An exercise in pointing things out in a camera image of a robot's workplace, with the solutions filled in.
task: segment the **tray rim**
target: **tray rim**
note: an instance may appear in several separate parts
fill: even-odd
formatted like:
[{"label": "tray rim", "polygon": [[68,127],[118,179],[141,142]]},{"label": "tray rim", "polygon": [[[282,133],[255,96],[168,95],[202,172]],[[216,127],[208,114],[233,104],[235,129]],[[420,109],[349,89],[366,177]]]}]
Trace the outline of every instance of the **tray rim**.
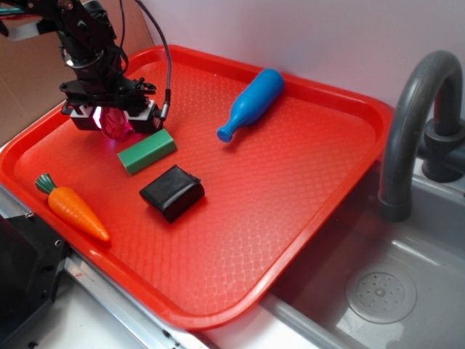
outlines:
[{"label": "tray rim", "polygon": [[[199,61],[208,61],[209,63],[214,62],[213,68],[216,69],[216,73],[232,79],[235,78],[235,71],[242,71],[244,72],[244,74],[241,75],[243,78],[236,80],[246,83],[250,82],[261,70],[260,67],[254,65],[240,63],[184,47],[170,46],[170,50],[174,61],[195,57],[194,60],[189,60],[189,64],[186,65],[195,66],[196,68]],[[151,47],[132,55],[130,58],[128,74],[133,73],[140,67],[144,66],[147,62],[153,63],[153,59],[157,59],[158,61],[165,60],[163,47]],[[200,67],[200,69],[211,72],[210,68],[205,69],[205,67]],[[371,113],[376,114],[377,118],[374,120],[367,120],[363,117],[363,119],[365,119],[375,130],[376,141],[362,161],[359,161],[354,166],[349,175],[342,181],[339,188],[337,188],[328,200],[325,201],[324,205],[322,205],[310,221],[307,222],[302,231],[293,239],[285,251],[270,266],[270,268],[265,271],[262,277],[242,299],[237,301],[233,306],[225,308],[217,313],[201,316],[187,313],[142,278],[139,278],[138,281],[142,285],[148,284],[148,287],[140,287],[140,284],[134,282],[134,278],[128,276],[124,270],[121,269],[121,266],[118,263],[115,263],[114,260],[102,258],[98,254],[84,256],[90,261],[90,263],[100,269],[104,274],[106,274],[106,276],[113,279],[117,284],[124,284],[125,286],[123,286],[123,288],[134,298],[139,300],[144,306],[148,307],[151,311],[175,326],[188,330],[208,329],[233,320],[255,305],[261,296],[263,296],[263,294],[271,287],[273,281],[284,271],[285,267],[292,261],[292,259],[295,258],[296,254],[313,237],[313,235],[317,233],[318,228],[326,221],[326,218],[333,210],[335,210],[337,205],[332,206],[328,204],[328,202],[336,200],[339,204],[352,190],[358,180],[360,180],[361,177],[369,170],[371,165],[379,159],[379,156],[384,149],[387,132],[389,131],[389,124],[392,119],[392,109],[388,105],[372,97],[360,95],[337,87],[331,87],[315,81],[302,79],[287,73],[283,73],[283,77],[286,80],[284,94],[291,94],[293,97],[306,100],[306,93],[314,93],[317,96],[343,100],[344,103],[346,103],[345,106],[349,107],[349,110],[346,108],[344,108],[344,110],[338,109],[342,108],[340,105],[335,105],[334,109],[344,111],[345,113],[355,116],[360,116],[357,114],[360,112],[361,108],[370,108]],[[299,88],[302,87],[305,87],[308,91],[300,92]],[[49,209],[47,209],[43,203],[42,205],[38,204],[37,196],[27,192],[26,190],[22,190],[22,185],[15,182],[14,166],[10,166],[12,159],[19,159],[22,154],[27,151],[27,149],[36,143],[38,138],[40,139],[46,136],[68,120],[68,118],[56,115],[60,113],[60,109],[61,104],[53,108],[42,119],[39,119],[35,124],[31,125],[16,136],[0,153],[0,182],[2,182],[6,188],[8,188],[14,195],[16,195],[16,197],[33,209],[43,219],[47,222],[52,221],[50,224],[55,229],[58,231],[64,231],[65,229],[72,230],[72,228],[66,223],[59,221],[55,222],[56,218],[53,214],[51,214]],[[78,244],[84,244],[84,246],[90,245],[87,240],[81,240],[79,238],[76,238],[75,240]]]}]

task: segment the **green block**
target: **green block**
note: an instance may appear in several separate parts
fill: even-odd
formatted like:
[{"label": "green block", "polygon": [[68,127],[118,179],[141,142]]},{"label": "green block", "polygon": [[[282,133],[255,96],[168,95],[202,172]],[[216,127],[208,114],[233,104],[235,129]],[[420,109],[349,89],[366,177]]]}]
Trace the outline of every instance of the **green block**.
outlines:
[{"label": "green block", "polygon": [[165,129],[161,129],[132,147],[121,151],[118,157],[126,167],[127,172],[133,175],[176,149],[173,138]]}]

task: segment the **black cable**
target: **black cable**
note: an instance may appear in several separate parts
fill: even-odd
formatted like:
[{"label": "black cable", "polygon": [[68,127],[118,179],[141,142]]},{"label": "black cable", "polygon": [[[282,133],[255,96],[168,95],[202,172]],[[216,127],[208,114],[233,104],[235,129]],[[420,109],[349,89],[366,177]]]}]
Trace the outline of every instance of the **black cable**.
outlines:
[{"label": "black cable", "polygon": [[166,114],[168,113],[169,105],[171,102],[171,72],[172,72],[172,62],[171,62],[171,53],[169,51],[168,44],[166,43],[165,36],[163,34],[163,31],[161,30],[160,26],[158,25],[157,21],[155,18],[152,16],[150,11],[145,7],[145,5],[142,3],[141,0],[135,0],[139,7],[141,8],[142,11],[147,15],[149,20],[152,22],[152,24],[155,26],[158,35],[161,38],[161,42],[163,43],[163,47],[165,48],[165,53],[166,53],[166,60],[168,61],[168,71],[166,74],[166,91],[165,91],[165,103],[163,104],[163,109],[161,111],[161,119],[166,118]]},{"label": "black cable", "polygon": [[123,61],[124,61],[124,64],[125,64],[124,69],[121,69],[119,74],[124,75],[125,72],[128,70],[129,60],[128,60],[128,57],[126,56],[126,53],[124,53],[124,51],[123,51],[124,36],[126,35],[126,19],[125,19],[125,16],[124,16],[123,0],[119,0],[119,7],[120,7],[120,10],[121,10],[121,25],[123,27],[122,33],[121,33],[121,41],[120,41],[120,44],[119,44],[119,52],[120,52],[119,55],[120,55],[121,58],[123,58]]}]

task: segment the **sink basin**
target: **sink basin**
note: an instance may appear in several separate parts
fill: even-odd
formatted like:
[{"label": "sink basin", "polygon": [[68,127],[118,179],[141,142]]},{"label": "sink basin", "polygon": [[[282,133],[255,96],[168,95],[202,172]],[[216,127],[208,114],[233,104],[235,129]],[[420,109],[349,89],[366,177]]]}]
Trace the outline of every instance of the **sink basin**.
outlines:
[{"label": "sink basin", "polygon": [[462,348],[464,194],[414,176],[411,217],[390,223],[378,187],[377,164],[277,280],[285,306],[269,310],[323,347]]}]

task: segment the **cardboard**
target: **cardboard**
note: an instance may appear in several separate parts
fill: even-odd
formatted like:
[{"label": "cardboard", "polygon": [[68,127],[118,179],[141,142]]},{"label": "cardboard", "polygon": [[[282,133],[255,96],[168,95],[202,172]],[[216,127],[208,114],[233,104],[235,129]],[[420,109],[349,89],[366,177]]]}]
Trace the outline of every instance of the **cardboard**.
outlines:
[{"label": "cardboard", "polygon": [[[121,38],[119,1],[100,0]],[[137,4],[123,0],[126,18],[124,50],[127,55],[153,46],[147,26]],[[11,28],[30,20],[9,20]],[[0,36],[0,145],[31,125],[65,99],[58,89],[62,82],[73,80],[74,72],[62,61],[56,33],[22,41]]]}]

